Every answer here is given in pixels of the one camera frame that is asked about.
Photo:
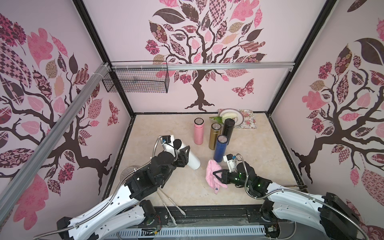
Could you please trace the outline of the white thermos black lid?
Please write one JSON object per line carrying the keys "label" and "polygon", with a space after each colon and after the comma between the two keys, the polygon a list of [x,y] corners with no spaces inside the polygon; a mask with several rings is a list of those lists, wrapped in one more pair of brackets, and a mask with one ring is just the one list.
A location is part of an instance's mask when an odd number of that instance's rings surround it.
{"label": "white thermos black lid", "polygon": [[[180,139],[175,139],[174,140],[174,147],[178,151],[180,148],[184,148],[187,145],[184,144]],[[197,170],[201,166],[200,160],[196,157],[196,155],[190,150],[189,154],[189,163],[187,166],[191,168],[192,170]]]}

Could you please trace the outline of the pink towel cloth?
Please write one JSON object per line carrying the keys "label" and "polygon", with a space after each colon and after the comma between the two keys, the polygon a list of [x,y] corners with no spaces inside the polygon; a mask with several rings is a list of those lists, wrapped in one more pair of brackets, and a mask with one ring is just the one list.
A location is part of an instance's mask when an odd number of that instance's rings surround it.
{"label": "pink towel cloth", "polygon": [[215,161],[209,160],[206,168],[206,182],[214,190],[214,193],[217,195],[220,188],[227,189],[228,186],[220,182],[220,180],[214,176],[214,172],[221,171],[222,167]]}

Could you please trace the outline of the blue thermos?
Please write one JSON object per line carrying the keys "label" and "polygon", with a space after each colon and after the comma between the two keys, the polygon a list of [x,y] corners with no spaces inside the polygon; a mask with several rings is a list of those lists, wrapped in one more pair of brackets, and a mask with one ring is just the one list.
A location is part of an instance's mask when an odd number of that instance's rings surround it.
{"label": "blue thermos", "polygon": [[228,137],[225,135],[220,135],[217,138],[215,152],[214,152],[214,160],[217,163],[223,161],[223,156],[225,155],[225,151],[228,145]]}

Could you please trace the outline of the pink thermos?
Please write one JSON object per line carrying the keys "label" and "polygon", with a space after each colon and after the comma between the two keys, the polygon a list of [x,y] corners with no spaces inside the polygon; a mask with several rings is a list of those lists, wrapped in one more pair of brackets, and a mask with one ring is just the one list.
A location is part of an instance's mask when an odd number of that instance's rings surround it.
{"label": "pink thermos", "polygon": [[194,120],[194,142],[196,145],[202,145],[204,142],[204,120],[202,118]]}

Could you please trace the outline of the gold thermos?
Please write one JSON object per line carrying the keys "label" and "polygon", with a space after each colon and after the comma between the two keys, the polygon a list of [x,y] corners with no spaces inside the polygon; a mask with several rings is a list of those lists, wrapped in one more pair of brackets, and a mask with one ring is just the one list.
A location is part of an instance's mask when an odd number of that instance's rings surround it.
{"label": "gold thermos", "polygon": [[210,130],[209,148],[215,150],[218,136],[221,134],[222,125],[219,123],[213,123]]}

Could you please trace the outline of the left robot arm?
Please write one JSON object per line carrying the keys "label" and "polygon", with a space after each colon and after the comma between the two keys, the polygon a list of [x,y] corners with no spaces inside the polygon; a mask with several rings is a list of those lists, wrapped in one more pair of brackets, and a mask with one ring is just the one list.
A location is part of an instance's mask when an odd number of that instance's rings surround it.
{"label": "left robot arm", "polygon": [[142,207],[144,199],[163,188],[176,168],[184,168],[189,163],[190,146],[171,151],[160,152],[148,164],[142,166],[121,181],[111,197],[104,200],[88,212],[76,217],[63,217],[57,222],[63,240],[97,240],[101,234],[96,231],[111,231],[107,221],[123,210],[138,205]]}

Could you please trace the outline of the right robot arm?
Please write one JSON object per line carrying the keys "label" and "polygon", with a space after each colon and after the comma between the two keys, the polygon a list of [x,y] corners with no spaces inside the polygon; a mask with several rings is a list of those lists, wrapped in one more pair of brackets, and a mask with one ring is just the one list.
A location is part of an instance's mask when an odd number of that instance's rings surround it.
{"label": "right robot arm", "polygon": [[244,188],[249,197],[262,200],[259,216],[266,222],[299,223],[323,232],[331,240],[356,240],[361,235],[357,214],[335,194],[321,196],[289,189],[257,176],[247,162],[239,163],[231,171],[212,160],[206,170],[206,181],[215,192],[234,184]]}

